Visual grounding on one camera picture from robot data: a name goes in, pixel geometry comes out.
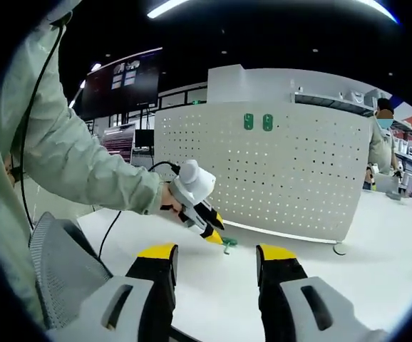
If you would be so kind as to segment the person's left hand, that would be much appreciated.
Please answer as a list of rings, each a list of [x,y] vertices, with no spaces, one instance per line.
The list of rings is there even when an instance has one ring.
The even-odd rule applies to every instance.
[[[179,203],[170,191],[169,184],[165,182],[162,187],[161,210],[174,212],[179,214],[183,211],[183,205]]]

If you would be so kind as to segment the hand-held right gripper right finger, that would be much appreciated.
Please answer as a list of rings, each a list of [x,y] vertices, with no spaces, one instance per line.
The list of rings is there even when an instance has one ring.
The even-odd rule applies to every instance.
[[[266,341],[386,341],[355,317],[346,297],[319,277],[309,277],[294,252],[256,246],[258,305]]]

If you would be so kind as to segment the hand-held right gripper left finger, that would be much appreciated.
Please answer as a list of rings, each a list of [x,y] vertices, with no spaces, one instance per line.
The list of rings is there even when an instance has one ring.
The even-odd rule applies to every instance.
[[[114,276],[81,304],[78,318],[51,329],[51,341],[169,341],[178,245],[149,247],[125,276]]]

